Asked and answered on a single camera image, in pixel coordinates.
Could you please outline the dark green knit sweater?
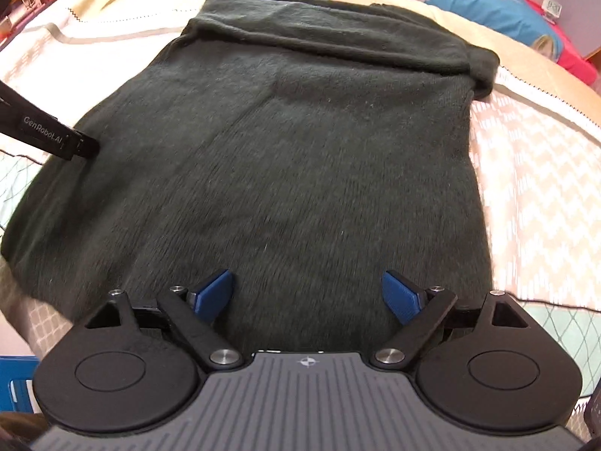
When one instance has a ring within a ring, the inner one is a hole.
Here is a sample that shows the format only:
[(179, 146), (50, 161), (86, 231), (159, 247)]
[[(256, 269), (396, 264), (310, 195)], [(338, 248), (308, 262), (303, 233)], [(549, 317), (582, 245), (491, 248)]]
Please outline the dark green knit sweater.
[(80, 119), (99, 154), (46, 162), (2, 257), (72, 321), (227, 268), (216, 328), (240, 351), (373, 349), (397, 329), (386, 270), (491, 289), (468, 141), (498, 64), (402, 8), (206, 0)]

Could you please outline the blue plastic storage bin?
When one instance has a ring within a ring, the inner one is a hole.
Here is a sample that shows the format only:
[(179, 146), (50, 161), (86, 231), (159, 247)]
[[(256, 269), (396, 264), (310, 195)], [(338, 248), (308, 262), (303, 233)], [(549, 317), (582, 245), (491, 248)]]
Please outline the blue plastic storage bin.
[(2, 355), (0, 357), (0, 409), (34, 413), (35, 400), (30, 394), (28, 383), (33, 382), (33, 373), (39, 360), (35, 356)]

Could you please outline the small white digital clock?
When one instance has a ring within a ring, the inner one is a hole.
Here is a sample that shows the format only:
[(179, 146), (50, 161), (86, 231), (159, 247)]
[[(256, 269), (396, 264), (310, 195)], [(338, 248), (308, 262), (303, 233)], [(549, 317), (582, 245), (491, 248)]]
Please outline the small white digital clock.
[(562, 5), (556, 0), (543, 0), (541, 4), (541, 9), (543, 13), (543, 17), (547, 20), (551, 21), (551, 23), (556, 23), (557, 20), (560, 19)]

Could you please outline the grey board with wooden edge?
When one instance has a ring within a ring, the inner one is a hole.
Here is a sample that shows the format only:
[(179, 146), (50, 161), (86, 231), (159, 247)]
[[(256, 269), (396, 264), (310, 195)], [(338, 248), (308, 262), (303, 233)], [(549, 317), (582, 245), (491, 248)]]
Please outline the grey board with wooden edge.
[(600, 49), (600, 0), (556, 0), (562, 5), (559, 26), (585, 58)]

